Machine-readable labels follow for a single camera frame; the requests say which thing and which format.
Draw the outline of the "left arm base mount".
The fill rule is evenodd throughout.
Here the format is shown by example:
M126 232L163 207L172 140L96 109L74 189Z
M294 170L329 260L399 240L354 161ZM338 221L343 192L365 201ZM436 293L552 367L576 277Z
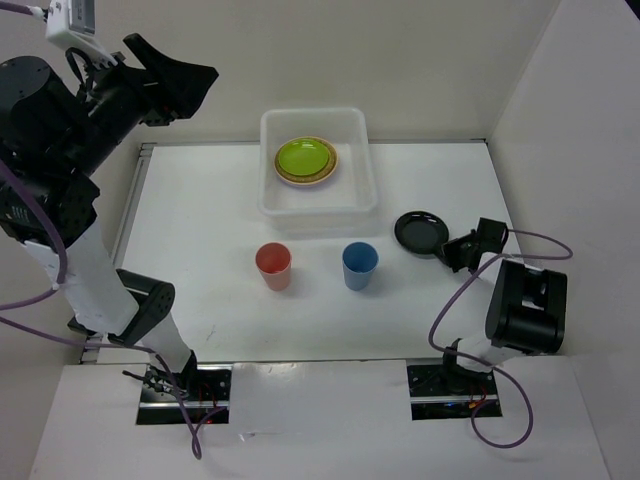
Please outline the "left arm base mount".
M144 374L122 374L142 384L137 425L184 424L179 402L168 378L149 365ZM188 419L194 424L229 422L232 371L230 366L207 366L198 370L190 391L180 391Z

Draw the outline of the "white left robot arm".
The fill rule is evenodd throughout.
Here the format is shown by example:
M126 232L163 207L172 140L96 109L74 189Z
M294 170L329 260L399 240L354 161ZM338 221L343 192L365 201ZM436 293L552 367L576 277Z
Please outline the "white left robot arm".
M139 60L94 67L87 53L65 56L79 78L69 90L49 64L19 56L1 66L1 227L64 294L73 326L139 348L153 367L144 382L176 399L199 387L197 358L172 318L174 286L118 269L102 241L93 174L139 124L192 117L216 69L172 59L141 35L125 45Z

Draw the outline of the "blue plastic cup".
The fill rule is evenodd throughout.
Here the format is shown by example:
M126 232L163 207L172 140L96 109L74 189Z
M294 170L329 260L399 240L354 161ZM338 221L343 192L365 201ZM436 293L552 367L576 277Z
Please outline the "blue plastic cup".
M342 252L344 282L347 288L360 291L368 286L379 263L377 250L365 242L347 245Z

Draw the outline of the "black glossy plate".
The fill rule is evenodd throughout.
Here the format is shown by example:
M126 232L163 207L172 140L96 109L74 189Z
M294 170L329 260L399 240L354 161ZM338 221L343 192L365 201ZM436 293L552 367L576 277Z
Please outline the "black glossy plate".
M449 229L438 216L421 210L406 212L394 224L398 244L418 256L436 255L449 241Z

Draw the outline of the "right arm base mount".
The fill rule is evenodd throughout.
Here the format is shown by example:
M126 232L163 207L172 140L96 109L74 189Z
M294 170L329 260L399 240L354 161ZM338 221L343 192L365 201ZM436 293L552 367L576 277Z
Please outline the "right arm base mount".
M491 373L475 378L453 375L435 361L408 362L406 370L413 421L470 419L478 406L478 418L502 416Z

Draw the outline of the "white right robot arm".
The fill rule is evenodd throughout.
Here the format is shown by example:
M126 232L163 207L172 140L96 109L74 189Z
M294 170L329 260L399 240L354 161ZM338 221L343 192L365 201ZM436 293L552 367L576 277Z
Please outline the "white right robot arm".
M567 291L564 273L502 260L484 331L451 344L438 369L442 388L461 395L479 388L493 366L510 358L557 352L565 334Z

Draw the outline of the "red plastic cup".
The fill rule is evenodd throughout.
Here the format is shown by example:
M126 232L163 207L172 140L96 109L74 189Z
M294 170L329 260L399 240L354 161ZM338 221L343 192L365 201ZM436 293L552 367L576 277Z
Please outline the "red plastic cup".
M271 290L282 291L289 286L292 255L285 245L277 242L264 244L256 252L255 263Z

